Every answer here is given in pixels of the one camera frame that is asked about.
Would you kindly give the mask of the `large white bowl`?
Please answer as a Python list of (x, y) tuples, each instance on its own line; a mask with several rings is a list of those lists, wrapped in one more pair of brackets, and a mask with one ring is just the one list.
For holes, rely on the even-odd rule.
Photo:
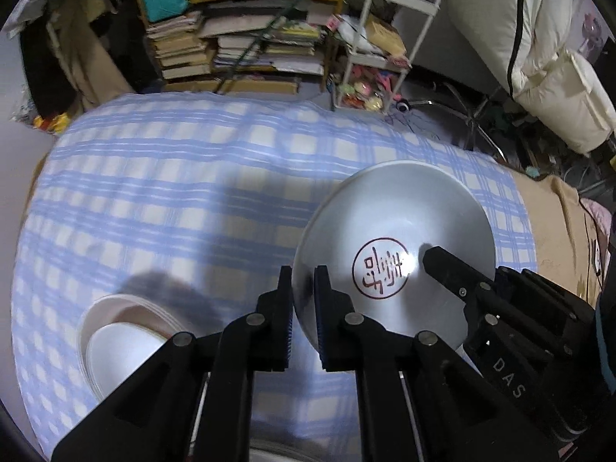
[(85, 311), (78, 325), (79, 368), (101, 402), (189, 324), (143, 297), (111, 294)]

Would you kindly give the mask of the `small red patterned bowl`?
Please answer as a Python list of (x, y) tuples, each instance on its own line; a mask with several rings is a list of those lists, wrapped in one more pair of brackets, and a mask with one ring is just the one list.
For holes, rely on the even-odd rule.
[(317, 343), (312, 295), (315, 268), (333, 289), (387, 330), (434, 331), (452, 348), (466, 340), (464, 304), (425, 272), (427, 249), (440, 246), (491, 278), (495, 241), (484, 208), (458, 179), (413, 161), (387, 162), (347, 178), (303, 232), (292, 267), (295, 313)]

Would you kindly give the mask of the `beige blanket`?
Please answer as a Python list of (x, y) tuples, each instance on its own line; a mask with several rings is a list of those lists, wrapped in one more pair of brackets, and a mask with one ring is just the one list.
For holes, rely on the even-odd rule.
[(612, 215), (555, 175), (512, 176), (531, 221), (538, 274), (596, 306), (610, 263)]

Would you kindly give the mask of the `blue checked tablecloth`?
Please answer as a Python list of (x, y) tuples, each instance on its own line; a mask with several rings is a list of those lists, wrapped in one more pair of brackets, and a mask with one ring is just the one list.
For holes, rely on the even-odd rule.
[(424, 117), (387, 124), (309, 102), (126, 95), (74, 121), (35, 182), (13, 271), (13, 351), (45, 454), (96, 405), (78, 325), (125, 293), (219, 331), (274, 289), (326, 196), (368, 166), (414, 160), (481, 203), (499, 264), (536, 268), (512, 175), (440, 142)]

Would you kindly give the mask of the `white padded duvet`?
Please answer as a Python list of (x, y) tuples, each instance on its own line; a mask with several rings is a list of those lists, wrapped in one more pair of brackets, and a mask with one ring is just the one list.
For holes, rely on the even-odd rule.
[(447, 0), (451, 22), (516, 103), (577, 153), (615, 130), (593, 66), (568, 44), (576, 0)]

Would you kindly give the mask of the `white metal trolley cart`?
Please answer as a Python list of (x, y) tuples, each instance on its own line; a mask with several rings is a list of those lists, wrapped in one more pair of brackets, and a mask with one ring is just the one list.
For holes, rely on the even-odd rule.
[[(415, 61), (442, 0), (363, 0), (360, 17), (341, 19), (337, 34), (346, 46), (345, 70), (333, 91), (336, 110), (386, 114), (402, 100), (403, 81)], [(409, 10), (423, 19), (407, 45), (400, 32), (375, 14), (378, 3)]]

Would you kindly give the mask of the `wooden bookshelf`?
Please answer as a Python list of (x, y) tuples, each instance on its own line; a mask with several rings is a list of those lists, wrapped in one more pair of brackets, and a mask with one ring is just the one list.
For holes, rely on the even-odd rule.
[(211, 73), (166, 81), (146, 38), (145, 47), (166, 91), (298, 92), (304, 81), (326, 84), (332, 66), (333, 32), (328, 25), (345, 0), (187, 0), (181, 13), (204, 17), (199, 34), (216, 47)]

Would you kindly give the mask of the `yellow plastic bag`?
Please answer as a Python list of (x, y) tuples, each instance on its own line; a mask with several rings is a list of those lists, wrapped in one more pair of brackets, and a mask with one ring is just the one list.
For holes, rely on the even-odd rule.
[(45, 131), (48, 132), (48, 134), (59, 136), (66, 131), (70, 123), (71, 118), (66, 113), (63, 113), (48, 118), (37, 116), (34, 118), (33, 126), (38, 128), (40, 131)]

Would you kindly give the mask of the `stack of books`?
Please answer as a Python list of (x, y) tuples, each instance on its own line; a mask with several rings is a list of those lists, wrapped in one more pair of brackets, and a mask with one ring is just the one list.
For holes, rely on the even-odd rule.
[(204, 17), (198, 10), (147, 26), (146, 38), (166, 81), (209, 75), (216, 47), (199, 34)]

